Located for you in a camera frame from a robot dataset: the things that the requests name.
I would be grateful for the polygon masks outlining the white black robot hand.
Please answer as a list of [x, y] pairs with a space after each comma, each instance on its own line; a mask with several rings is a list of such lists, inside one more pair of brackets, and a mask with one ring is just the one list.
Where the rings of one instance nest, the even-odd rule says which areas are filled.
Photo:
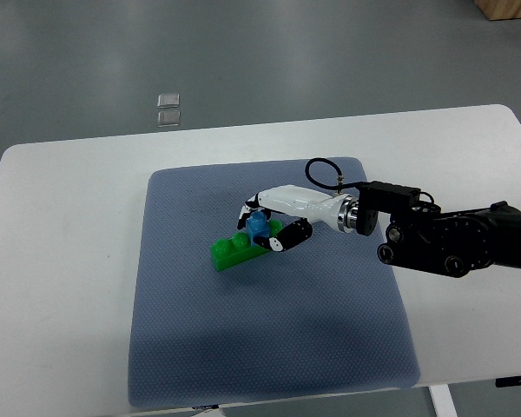
[[275, 236], [254, 238], [254, 243], [266, 250], [287, 251], [309, 239], [313, 233], [312, 225], [316, 222], [323, 222], [338, 232], [352, 232], [355, 221], [348, 219], [348, 213], [355, 204], [356, 199], [346, 194], [331, 196], [294, 185], [279, 186], [248, 199], [241, 208], [237, 228], [245, 228], [247, 219], [255, 212], [292, 216], [296, 221], [286, 225]]

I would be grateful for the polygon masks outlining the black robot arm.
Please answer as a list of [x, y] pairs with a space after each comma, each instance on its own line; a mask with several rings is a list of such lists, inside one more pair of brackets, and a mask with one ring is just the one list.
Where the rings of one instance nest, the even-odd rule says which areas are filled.
[[444, 212], [426, 192], [386, 182], [356, 182], [347, 226], [370, 235], [379, 213], [390, 216], [379, 260], [387, 265], [460, 278], [493, 264], [521, 268], [521, 211], [505, 201]]

